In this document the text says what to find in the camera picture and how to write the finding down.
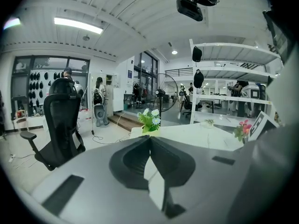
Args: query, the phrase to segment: white wall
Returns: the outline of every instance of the white wall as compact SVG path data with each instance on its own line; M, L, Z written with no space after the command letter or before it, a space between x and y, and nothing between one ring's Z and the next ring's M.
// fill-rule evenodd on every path
M134 61L135 57L131 57L128 60L120 63L115 72L118 74L119 88L123 90L123 93L132 94L133 82L134 82ZM132 71L132 79L128 78L128 70Z
M11 75L13 70L14 59L16 56L31 56L31 55L46 55L46 56L71 56L75 58L81 58L90 60L89 64L89 74L92 72L100 72L102 70L105 74L114 74L117 67L117 63L103 59L97 56L91 56L81 53L74 53L63 50L53 50L53 49L29 49L29 50L17 50L13 52L5 52L0 56L0 89L2 92L3 102L5 103L5 128L7 130L13 129L11 122ZM88 90L88 104L91 104L91 94ZM43 120L31 118L29 119L29 126L42 126Z

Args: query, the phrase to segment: window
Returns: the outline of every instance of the window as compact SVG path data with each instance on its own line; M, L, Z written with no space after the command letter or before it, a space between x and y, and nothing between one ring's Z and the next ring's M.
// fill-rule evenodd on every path
M153 59L146 53L142 53L141 56L141 68L145 70L147 73L153 72Z
M71 67L72 71L74 72L79 71L82 73L87 73L88 61L70 59L69 67Z
M67 58L37 57L34 60L33 70L63 70L67 65Z
M30 66L30 58L20 58L15 60L15 67L13 73L28 73Z
M134 70L134 82L140 82L140 71Z

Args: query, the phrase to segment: black office chair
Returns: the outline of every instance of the black office chair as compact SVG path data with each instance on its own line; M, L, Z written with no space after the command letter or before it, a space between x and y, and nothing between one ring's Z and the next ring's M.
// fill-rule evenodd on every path
M36 160L42 162L50 171L85 151L83 140L76 128L80 101L73 81L56 79L43 104L51 141L39 151L33 142L36 134L21 132L21 137L29 141L36 153ZM78 148L73 137L80 142Z

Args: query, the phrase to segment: ceiling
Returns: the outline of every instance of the ceiling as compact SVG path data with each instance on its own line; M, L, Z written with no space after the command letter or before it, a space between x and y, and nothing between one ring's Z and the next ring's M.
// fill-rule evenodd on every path
M189 38L241 43L269 37L262 15L268 9L266 0L221 0L201 9L204 20L196 22L178 13L176 0L26 0L13 15L21 25L4 31L1 49L59 49L120 62L151 48L169 57L168 42L187 54L184 48L190 48ZM54 17L89 23L104 31L98 35L55 25ZM82 39L86 35L89 41Z

